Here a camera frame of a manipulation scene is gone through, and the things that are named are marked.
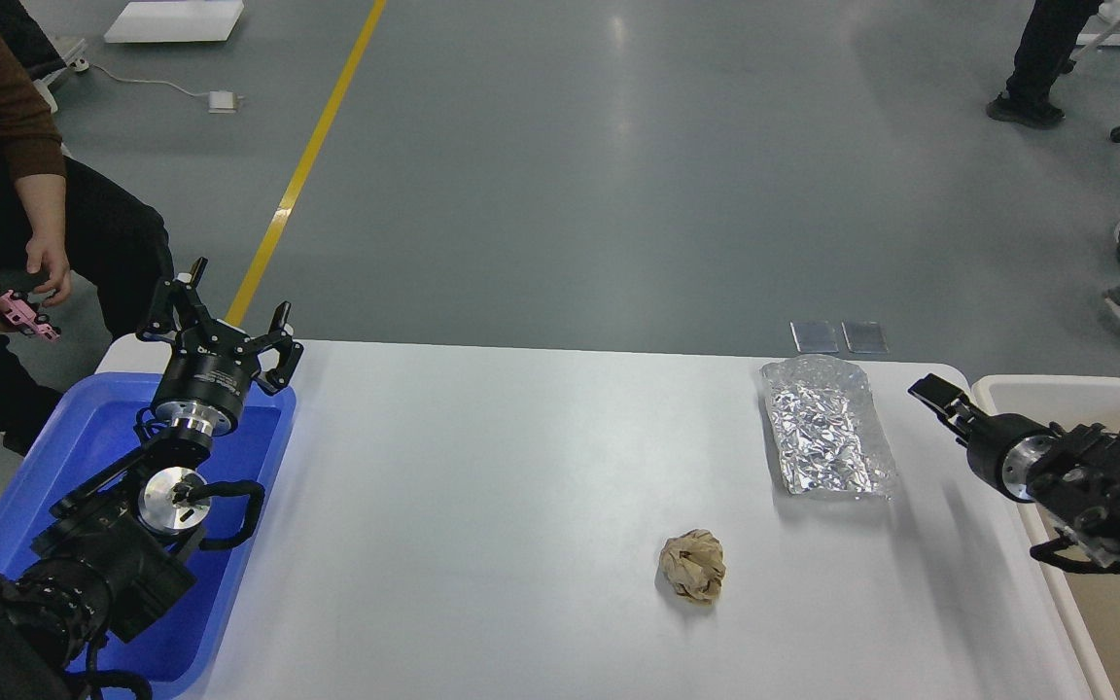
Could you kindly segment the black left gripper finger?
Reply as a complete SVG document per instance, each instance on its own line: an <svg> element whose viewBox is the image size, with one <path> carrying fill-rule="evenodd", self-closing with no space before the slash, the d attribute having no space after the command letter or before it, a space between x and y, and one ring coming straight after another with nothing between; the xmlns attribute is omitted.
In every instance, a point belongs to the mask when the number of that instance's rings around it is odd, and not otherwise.
<svg viewBox="0 0 1120 700"><path fill-rule="evenodd" d="M208 258L196 258L188 273L159 280L144 320L138 325L139 340L212 340L215 319L198 293L198 284L208 263Z"/></svg>
<svg viewBox="0 0 1120 700"><path fill-rule="evenodd" d="M253 358L258 363L253 375L255 384L268 396L276 396L290 386L304 355L305 347L293 338L292 325L289 324L290 314L292 305L281 301L276 306L267 332L246 340L246 358ZM261 355L267 351L276 353L274 367L263 368Z"/></svg>

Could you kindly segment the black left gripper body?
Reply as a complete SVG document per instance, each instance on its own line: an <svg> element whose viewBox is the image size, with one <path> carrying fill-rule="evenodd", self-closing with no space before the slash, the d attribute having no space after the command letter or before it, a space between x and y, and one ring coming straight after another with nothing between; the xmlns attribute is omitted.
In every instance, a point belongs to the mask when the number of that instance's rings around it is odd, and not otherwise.
<svg viewBox="0 0 1120 700"><path fill-rule="evenodd" d="M235 327L215 332L214 340L200 337L199 328L175 332L151 401L153 416L172 426L194 421L212 436L234 431L254 376L245 365L248 355L236 351L248 340Z"/></svg>

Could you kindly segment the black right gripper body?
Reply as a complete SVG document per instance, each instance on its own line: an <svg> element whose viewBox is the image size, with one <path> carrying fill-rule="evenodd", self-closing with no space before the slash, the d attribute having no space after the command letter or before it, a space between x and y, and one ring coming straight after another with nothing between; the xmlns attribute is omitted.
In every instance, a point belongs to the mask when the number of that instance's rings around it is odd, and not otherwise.
<svg viewBox="0 0 1120 700"><path fill-rule="evenodd" d="M1058 431L1014 413L977 413L968 418L964 428L970 470L1001 496L1032 504L1032 466L1058 442Z"/></svg>

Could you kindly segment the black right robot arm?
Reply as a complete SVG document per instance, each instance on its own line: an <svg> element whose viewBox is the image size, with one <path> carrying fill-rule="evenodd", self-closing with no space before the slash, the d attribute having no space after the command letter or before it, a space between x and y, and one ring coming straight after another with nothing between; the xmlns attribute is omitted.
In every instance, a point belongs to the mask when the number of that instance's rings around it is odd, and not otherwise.
<svg viewBox="0 0 1120 700"><path fill-rule="evenodd" d="M1032 559L1068 575L1120 576L1120 430L988 416L937 375L920 377L908 394L955 435L976 477L1052 519L1057 536L1032 545Z"/></svg>

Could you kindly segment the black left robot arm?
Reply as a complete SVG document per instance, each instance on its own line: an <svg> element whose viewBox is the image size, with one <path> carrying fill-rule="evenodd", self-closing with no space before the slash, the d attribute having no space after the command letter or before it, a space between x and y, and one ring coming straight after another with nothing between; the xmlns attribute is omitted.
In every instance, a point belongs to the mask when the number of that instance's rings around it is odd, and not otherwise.
<svg viewBox="0 0 1120 700"><path fill-rule="evenodd" d="M231 552L255 535L265 483L209 480L200 465L215 438L237 429L252 386L269 396L289 388L304 347L287 301L258 336L214 318L198 295L205 265L196 259L187 274L161 279L138 329L170 346L136 418L138 446L54 502L50 526L31 542L36 562L0 575L0 699L101 699L108 688L151 699L144 675L103 669L99 654L192 592L192 554Z"/></svg>

